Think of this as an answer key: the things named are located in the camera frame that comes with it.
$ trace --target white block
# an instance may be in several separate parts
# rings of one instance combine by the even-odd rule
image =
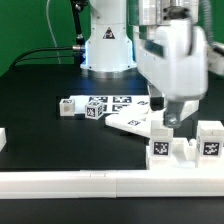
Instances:
[[[113,114],[107,116],[105,122],[108,126],[138,134],[147,138],[150,137],[150,124],[145,121],[131,117],[125,118],[124,116]]]
[[[117,197],[221,196],[221,172],[200,169],[153,169],[118,171]]]
[[[158,120],[151,121],[151,140],[173,141],[173,129],[167,128]]]
[[[187,101],[184,104],[183,110],[180,115],[181,121],[198,111],[199,101]]]
[[[85,106],[85,117],[98,120],[103,116],[103,103],[97,100],[91,100]]]
[[[121,116],[141,116],[146,115],[149,112],[149,103],[146,101],[139,101],[133,103],[127,107],[124,107],[120,110],[119,115]]]
[[[59,105],[60,105],[60,116],[74,116],[75,114],[74,99],[62,99]]]
[[[85,105],[89,102],[89,98],[89,96],[84,95],[69,97],[69,99],[75,100],[75,114],[85,114]]]
[[[116,197],[116,171],[0,172],[0,198]]]
[[[196,167],[219,166],[223,162],[224,127],[220,121],[199,121]]]
[[[150,123],[151,121],[157,121],[158,122],[157,125],[163,126],[163,113],[164,113],[164,110],[149,111],[146,121]]]
[[[196,143],[189,144],[186,138],[173,138],[172,152],[183,153],[186,161],[195,161],[196,147]]]
[[[2,151],[5,144],[6,144],[5,129],[0,128],[0,152]]]

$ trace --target small white box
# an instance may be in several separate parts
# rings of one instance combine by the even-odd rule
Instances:
[[[222,160],[224,127],[220,121],[199,121],[196,167],[213,166]]]
[[[85,117],[98,120],[103,116],[103,103],[98,100],[92,100],[85,106]]]
[[[151,122],[150,148],[152,157],[169,157],[172,152],[173,129]]]
[[[74,116],[75,114],[74,99],[62,99],[59,105],[60,105],[60,116]]]

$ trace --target cable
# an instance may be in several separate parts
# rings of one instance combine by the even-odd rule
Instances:
[[[22,62],[22,61],[29,61],[29,60],[41,60],[41,59],[53,59],[53,58],[71,58],[74,57],[74,55],[60,55],[60,56],[49,56],[49,57],[35,57],[35,58],[23,58],[21,60],[18,60],[16,64]]]
[[[26,57],[27,55],[30,55],[30,54],[34,54],[34,53],[37,53],[37,52],[45,52],[45,51],[69,51],[69,50],[73,50],[72,47],[56,47],[56,48],[37,48],[37,49],[34,49],[34,50],[30,50],[30,51],[27,51],[21,55],[19,55],[13,62],[12,64],[10,65],[10,68],[12,67],[15,67],[15,65],[17,64],[18,61],[21,61],[21,59],[23,59],[24,57]]]
[[[58,44],[57,44],[53,29],[52,29],[52,26],[51,26],[51,21],[50,21],[50,16],[49,16],[50,3],[51,3],[51,0],[48,0],[47,5],[46,5],[46,17],[47,17],[48,28],[49,28],[49,31],[51,33],[52,40],[54,42],[54,46],[57,48]],[[57,56],[58,56],[58,63],[61,64],[60,54],[59,54],[58,51],[57,51]]]
[[[82,34],[82,27],[80,23],[79,13],[82,12],[84,7],[88,5],[88,2],[86,0],[82,1],[70,0],[70,3],[72,7],[73,20],[75,24],[76,43],[79,45],[84,45],[85,39]]]
[[[200,0],[204,13],[205,35],[208,44],[213,48],[213,32],[212,32],[212,9],[209,0]]]

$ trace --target white cube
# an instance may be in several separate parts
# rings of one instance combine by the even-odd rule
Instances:
[[[74,99],[62,99],[59,105],[60,105],[60,116],[74,116],[75,114]]]
[[[224,127],[220,121],[199,121],[196,166],[215,165],[222,159]]]
[[[148,150],[148,164],[153,167],[173,164],[172,154],[173,129],[162,125],[161,120],[151,120],[151,137]]]
[[[98,120],[103,116],[103,103],[98,100],[92,100],[86,104],[85,117]]]

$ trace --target black cable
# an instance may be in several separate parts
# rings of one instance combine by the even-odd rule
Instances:
[[[79,13],[83,11],[84,7],[88,5],[86,0],[77,1],[77,0],[70,0],[72,6],[72,14],[75,24],[75,31],[76,31],[76,43],[79,45],[85,44],[85,39],[82,34],[82,27],[79,19]]]
[[[22,62],[22,61],[29,61],[29,60],[41,60],[41,59],[54,59],[54,58],[72,58],[74,55],[60,55],[60,56],[49,56],[49,57],[35,57],[35,58],[23,58],[21,60],[18,60],[16,64]]]
[[[34,50],[30,50],[30,51],[27,51],[21,55],[19,55],[13,62],[12,64],[10,65],[10,68],[14,67],[19,61],[21,61],[21,59],[23,59],[24,57],[26,57],[27,55],[30,55],[30,54],[34,54],[34,53],[37,53],[37,52],[50,52],[50,51],[69,51],[69,50],[73,50],[72,47],[54,47],[54,48],[37,48],[37,49],[34,49]]]
[[[224,57],[224,50],[215,44],[213,44],[213,51]]]

